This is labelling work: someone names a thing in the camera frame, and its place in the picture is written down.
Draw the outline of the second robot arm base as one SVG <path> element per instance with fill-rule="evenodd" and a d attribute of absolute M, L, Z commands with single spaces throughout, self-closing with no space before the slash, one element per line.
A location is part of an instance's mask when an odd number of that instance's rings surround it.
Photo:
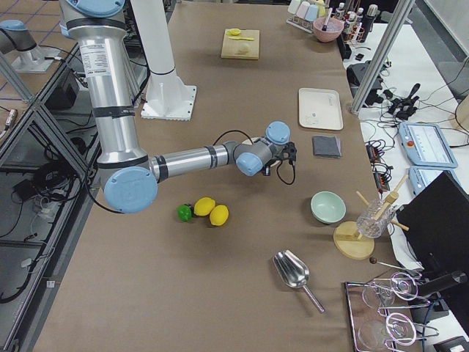
<path fill-rule="evenodd" d="M 12 51 L 18 52 L 18 58 L 12 63 L 18 73 L 45 73 L 52 64 L 25 23 L 16 19 L 1 22 L 1 53 Z"/>

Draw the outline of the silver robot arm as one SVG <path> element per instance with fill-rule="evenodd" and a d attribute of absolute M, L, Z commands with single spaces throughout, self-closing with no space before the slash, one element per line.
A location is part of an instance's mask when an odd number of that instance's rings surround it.
<path fill-rule="evenodd" d="M 289 126 L 275 121 L 250 144 L 225 142 L 149 157 L 138 141 L 130 91 L 123 1 L 61 1 L 63 29 L 80 49 L 100 138 L 100 185 L 113 212 L 138 213 L 155 200 L 160 182 L 192 171 L 234 164 L 244 175 L 266 172 L 276 161 L 296 159 Z M 131 4 L 149 77 L 142 115 L 188 121 L 196 88 L 177 75 L 161 1 Z"/>

